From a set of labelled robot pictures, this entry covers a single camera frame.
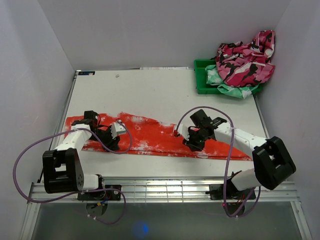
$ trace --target clothing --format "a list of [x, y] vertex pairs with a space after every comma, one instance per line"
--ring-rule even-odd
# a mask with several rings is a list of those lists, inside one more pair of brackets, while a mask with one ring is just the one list
[[222, 94], [239, 99], [245, 99], [247, 96], [255, 94], [259, 91], [259, 84], [256, 86], [244, 87], [233, 87], [226, 85], [218, 74], [217, 65], [209, 65], [205, 68], [205, 71], [207, 72], [206, 84], [217, 86], [217, 89]]
[[218, 73], [227, 86], [251, 87], [265, 83], [275, 66], [270, 64], [275, 50], [275, 32], [259, 32], [252, 42], [222, 43], [215, 57]]
[[[121, 119], [125, 126], [129, 129], [133, 143], [128, 154], [138, 155], [156, 155], [169, 157], [188, 157], [202, 159], [223, 159], [225, 160], [229, 153], [230, 146], [226, 143], [209, 139], [205, 142], [202, 151], [191, 151], [187, 146], [183, 145], [183, 137], [174, 137], [174, 127], [172, 123], [164, 123], [144, 116], [131, 115], [121, 112], [117, 116], [110, 116], [105, 113], [99, 114], [101, 117], [101, 125], [109, 126], [116, 119]], [[83, 119], [83, 116], [68, 117], [65, 121], [66, 130], [71, 129], [71, 124], [75, 120]], [[120, 135], [119, 148], [123, 151], [128, 148], [130, 138], [128, 134]], [[105, 152], [100, 143], [88, 140], [82, 150]], [[251, 159], [243, 152], [234, 148], [231, 154], [232, 160], [248, 160]]]

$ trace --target black bracket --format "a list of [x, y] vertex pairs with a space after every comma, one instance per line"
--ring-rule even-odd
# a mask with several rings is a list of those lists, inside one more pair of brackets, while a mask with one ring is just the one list
[[262, 146], [256, 146], [252, 152], [256, 179], [269, 190], [296, 172], [296, 166], [284, 144], [274, 136]]
[[220, 124], [227, 122], [227, 120], [221, 117], [216, 117], [212, 120], [202, 109], [196, 111], [190, 118], [195, 125], [194, 128], [198, 128], [198, 130], [193, 130], [192, 127], [189, 127], [189, 140], [184, 139], [182, 144], [189, 147], [192, 152], [202, 151], [205, 147], [206, 140], [216, 140], [214, 130], [217, 129]]
[[[210, 184], [209, 185], [209, 191], [206, 191], [206, 194], [210, 194], [210, 199], [211, 200], [223, 200], [224, 195], [223, 195], [223, 184]], [[228, 189], [226, 191], [226, 199], [228, 200], [234, 200], [234, 199], [241, 199], [242, 197], [246, 198], [251, 189], [245, 189], [243, 191], [238, 191], [235, 193], [230, 193], [228, 192]], [[250, 200], [256, 199], [256, 194], [255, 192], [252, 193], [252, 195], [249, 197]]]
[[[118, 189], [121, 191], [121, 185], [104, 185], [105, 189]], [[121, 194], [118, 191], [100, 191], [100, 192], [85, 192], [83, 194], [79, 193], [77, 196], [79, 201], [99, 201], [102, 202], [104, 200], [108, 201], [119, 201], [121, 199]]]
[[[226, 204], [226, 207], [228, 208], [229, 214], [233, 214], [237, 209], [240, 207], [241, 202], [230, 202]], [[238, 211], [237, 215], [241, 216], [245, 213], [246, 205], [243, 205], [243, 207]]]
[[[72, 123], [72, 126], [77, 125], [77, 124], [86, 124], [90, 126], [90, 130], [94, 132], [98, 138], [101, 140], [101, 142], [107, 146], [109, 149], [113, 151], [119, 150], [119, 145], [118, 143], [120, 142], [120, 137], [116, 136], [115, 138], [112, 137], [112, 132], [111, 132], [111, 125], [110, 126], [104, 126], [104, 125], [99, 125], [98, 123], [98, 118], [99, 115], [95, 111], [85, 111], [83, 115], [83, 119], [81, 120], [76, 120]], [[90, 140], [97, 141], [95, 136], [91, 136]]]
[[[75, 148], [45, 151], [42, 164], [44, 189], [48, 194], [74, 192], [84, 185], [84, 173]], [[61, 164], [65, 164], [65, 171], [56, 171]]]

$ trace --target white table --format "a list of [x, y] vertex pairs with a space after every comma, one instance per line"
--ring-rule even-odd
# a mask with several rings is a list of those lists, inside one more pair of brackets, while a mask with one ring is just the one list
[[[225, 95], [199, 95], [193, 70], [114, 70], [78, 75], [66, 117], [94, 110], [116, 116], [120, 112], [145, 116], [165, 123], [177, 123], [196, 106], [218, 108], [232, 118], [234, 125], [257, 136], [265, 136], [255, 99]], [[206, 109], [212, 118], [223, 117]], [[187, 116], [183, 123], [191, 125]], [[108, 154], [81, 151], [86, 174], [119, 178], [206, 178], [221, 177], [225, 160], [188, 157]], [[252, 161], [232, 160], [231, 171], [253, 167]]]

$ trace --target white wall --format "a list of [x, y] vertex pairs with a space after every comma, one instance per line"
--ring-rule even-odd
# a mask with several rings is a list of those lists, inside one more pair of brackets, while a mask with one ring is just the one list
[[[37, 0], [0, 0], [0, 239], [18, 239], [27, 201], [15, 189], [12, 168], [29, 144], [51, 135], [74, 70]], [[28, 194], [42, 169], [35, 147], [18, 166]]]
[[270, 135], [296, 164], [293, 179], [313, 239], [320, 239], [320, 2], [292, 0], [276, 29], [274, 75], [259, 96]]
[[73, 68], [193, 66], [274, 29], [290, 0], [38, 0]]

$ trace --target orange fabric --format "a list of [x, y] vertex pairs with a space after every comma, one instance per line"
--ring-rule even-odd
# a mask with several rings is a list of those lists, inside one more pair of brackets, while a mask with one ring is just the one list
[[[203, 151], [190, 151], [189, 148], [182, 144], [183, 137], [174, 137], [174, 124], [162, 123], [157, 120], [144, 116], [135, 116], [125, 112], [121, 112], [118, 116], [113, 117], [102, 113], [102, 125], [109, 126], [116, 119], [121, 119], [125, 126], [132, 134], [133, 144], [128, 154], [140, 155], [157, 155], [157, 156], [172, 156], [172, 157], [189, 157], [189, 158], [209, 158], [209, 159], [227, 159], [229, 145], [223, 142], [218, 142], [213, 139], [205, 142]], [[81, 120], [84, 116], [73, 116], [66, 119], [66, 129], [70, 130], [71, 124], [75, 120]], [[129, 147], [130, 139], [128, 134], [120, 136], [119, 147], [123, 151]], [[83, 150], [105, 152], [97, 141], [89, 140], [83, 147]], [[243, 152], [233, 149], [232, 160], [251, 159]]]

